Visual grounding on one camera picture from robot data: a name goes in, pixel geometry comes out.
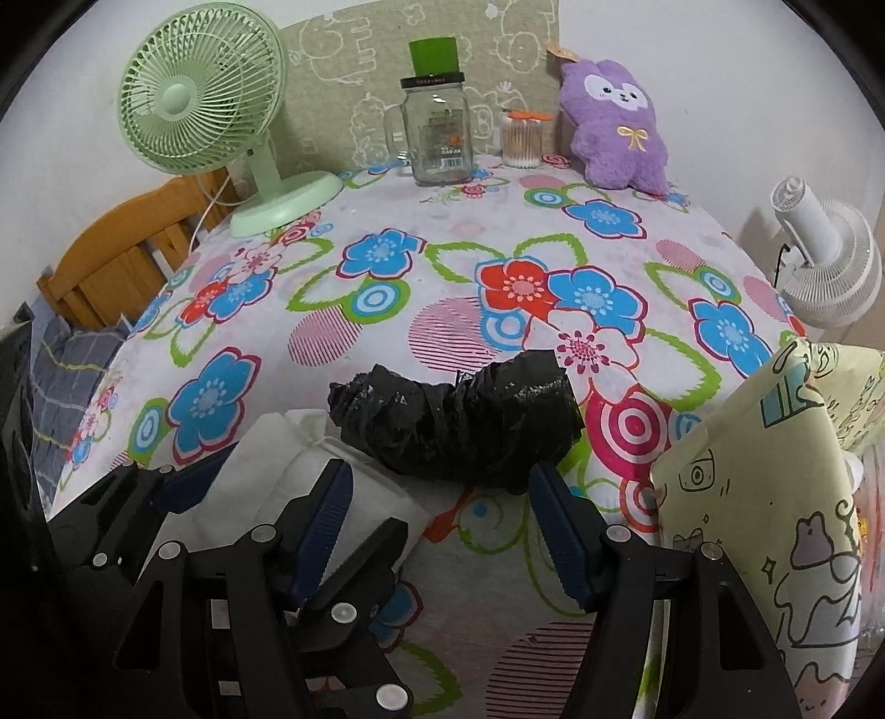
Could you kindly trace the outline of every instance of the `floral tablecloth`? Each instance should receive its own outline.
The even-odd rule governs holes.
[[[242,240],[222,226],[194,252],[99,387],[56,511],[126,459],[181,467],[261,414],[326,406],[330,382],[376,362],[439,383],[542,348],[586,417],[588,441],[560,465],[572,491],[651,540],[651,462],[803,332],[676,189],[603,192],[556,156],[486,159],[441,189],[397,164],[344,179],[286,228]],[[526,497],[406,486],[435,519],[373,631],[416,713],[558,717],[590,624]],[[652,642],[638,715],[658,666]]]

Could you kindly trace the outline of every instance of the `wooden chair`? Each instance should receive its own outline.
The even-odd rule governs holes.
[[[163,253],[173,271],[188,256],[191,230],[184,223],[209,204],[200,185],[214,197],[226,180],[223,169],[176,177],[163,187],[133,197],[94,222],[68,248],[55,272],[37,280],[50,307],[88,329],[110,327],[121,314],[137,320],[165,284],[148,243]],[[220,200],[235,202],[229,183]],[[215,205],[203,226],[212,229],[231,208]]]

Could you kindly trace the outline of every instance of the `toy tag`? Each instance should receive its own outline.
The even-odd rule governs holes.
[[[581,60],[579,55],[576,55],[571,50],[566,50],[566,48],[557,45],[556,43],[547,43],[547,51],[551,55],[555,55],[557,58],[562,58],[564,60],[571,60],[572,62],[578,62]]]

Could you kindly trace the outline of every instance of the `yellow bow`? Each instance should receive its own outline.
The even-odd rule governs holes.
[[[634,130],[633,128],[628,128],[626,125],[621,125],[618,128],[618,135],[630,138],[630,146],[627,148],[628,150],[642,150],[643,152],[647,152],[643,146],[643,140],[647,141],[649,139],[649,134],[642,128]]]

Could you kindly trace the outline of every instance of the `cotton swab container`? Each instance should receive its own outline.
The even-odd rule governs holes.
[[[509,111],[501,119],[501,154],[510,167],[541,165],[543,123],[552,120],[539,112]]]

